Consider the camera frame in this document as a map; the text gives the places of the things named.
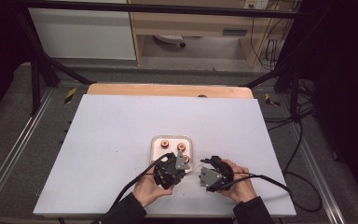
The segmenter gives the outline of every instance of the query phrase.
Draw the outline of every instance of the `floor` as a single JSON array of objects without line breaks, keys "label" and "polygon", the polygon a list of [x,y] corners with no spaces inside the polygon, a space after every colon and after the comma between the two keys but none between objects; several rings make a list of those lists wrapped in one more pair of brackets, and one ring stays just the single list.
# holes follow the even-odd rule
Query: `floor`
[{"label": "floor", "polygon": [[[187,37],[186,47],[164,44],[149,36],[145,42],[144,60],[141,65],[134,62],[62,60],[80,75],[99,82],[134,83],[171,83],[193,85],[239,86],[267,72],[266,68],[250,69],[246,65],[239,42],[235,38]],[[16,71],[15,80],[0,103],[0,168],[7,155],[16,144],[25,124],[30,120],[31,89],[30,71],[22,66]],[[32,211],[48,177],[49,170],[65,138],[65,130],[70,128],[81,95],[87,86],[74,82],[60,73],[62,83],[59,88],[44,90],[51,98],[43,116],[34,130],[30,130],[29,139],[21,146],[21,154],[11,157],[16,164],[9,169],[10,175],[3,176],[0,190],[0,223],[58,223],[51,218],[35,216]],[[275,78],[254,88],[255,98],[259,100],[265,118],[287,117],[283,106],[286,94],[275,94],[272,86]],[[64,104],[68,91],[77,87],[71,104]],[[276,104],[266,104],[266,93]],[[308,101],[308,96],[300,97],[300,103]],[[268,128],[276,124],[267,124]],[[297,144],[296,125],[284,125],[269,132],[271,142],[283,169],[289,161]],[[307,143],[324,178],[331,189],[337,207],[345,223],[358,223],[358,187],[345,163],[334,161],[332,150],[319,126],[317,116],[308,116],[302,120],[303,144]],[[306,155],[298,153],[291,171],[295,171],[312,180],[310,168],[305,161]],[[307,208],[315,208],[318,199],[309,185],[297,178],[287,176],[287,184],[295,193],[295,200]],[[286,217],[277,222],[284,223],[334,223],[328,217],[328,211],[322,208],[315,213],[296,209],[296,217]],[[70,220],[68,223],[87,223],[84,220]],[[175,223],[191,223],[187,220],[175,220]]]}]

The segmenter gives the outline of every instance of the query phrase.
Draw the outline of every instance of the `power strip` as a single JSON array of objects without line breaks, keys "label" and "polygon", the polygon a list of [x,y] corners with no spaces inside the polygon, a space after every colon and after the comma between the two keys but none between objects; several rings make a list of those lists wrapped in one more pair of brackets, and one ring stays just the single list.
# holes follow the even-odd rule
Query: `power strip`
[{"label": "power strip", "polygon": [[269,0],[246,0],[244,8],[266,9]]}]

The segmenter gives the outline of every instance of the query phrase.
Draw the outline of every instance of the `wooden board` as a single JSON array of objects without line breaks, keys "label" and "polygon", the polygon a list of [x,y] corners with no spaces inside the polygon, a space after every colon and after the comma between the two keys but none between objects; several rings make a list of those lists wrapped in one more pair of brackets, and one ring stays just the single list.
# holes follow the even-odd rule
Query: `wooden board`
[{"label": "wooden board", "polygon": [[98,95],[148,95],[148,96],[192,96],[205,95],[211,98],[253,99],[249,88],[226,86],[189,86],[158,84],[92,84],[87,94]]}]

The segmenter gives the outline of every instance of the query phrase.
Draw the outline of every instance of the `hand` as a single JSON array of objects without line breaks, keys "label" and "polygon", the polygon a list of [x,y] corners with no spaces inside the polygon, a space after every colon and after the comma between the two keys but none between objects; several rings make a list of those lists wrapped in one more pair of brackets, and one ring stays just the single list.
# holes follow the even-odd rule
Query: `hand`
[{"label": "hand", "polygon": [[135,196],[143,207],[150,205],[161,196],[171,195],[174,187],[171,186],[169,189],[160,188],[153,177],[154,168],[155,167],[152,167],[146,175],[135,184],[135,188],[133,189],[133,196]]},{"label": "hand", "polygon": [[[229,160],[222,160],[222,162],[225,162],[231,167],[234,173],[234,180],[248,176],[248,174],[236,174],[236,173],[249,173],[248,168],[240,167],[234,162]],[[252,186],[252,182],[250,179],[242,180],[234,184],[229,190],[221,190],[218,192],[225,196],[228,196],[229,198],[234,200],[235,203],[240,203],[240,202],[246,203],[256,197],[255,190]]]}]

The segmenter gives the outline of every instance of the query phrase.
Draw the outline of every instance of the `white tabletop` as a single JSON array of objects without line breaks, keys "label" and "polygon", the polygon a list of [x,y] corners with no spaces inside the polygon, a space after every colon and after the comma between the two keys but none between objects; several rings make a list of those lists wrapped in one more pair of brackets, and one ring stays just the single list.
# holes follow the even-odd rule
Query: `white tabletop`
[{"label": "white tabletop", "polygon": [[[233,217],[233,201],[200,187],[200,160],[212,155],[285,183],[257,100],[84,95],[34,213],[106,213],[148,166],[151,141],[159,134],[189,136],[195,169],[173,195],[146,207],[150,217]],[[283,189],[261,179],[252,182],[272,216],[296,214]]]}]

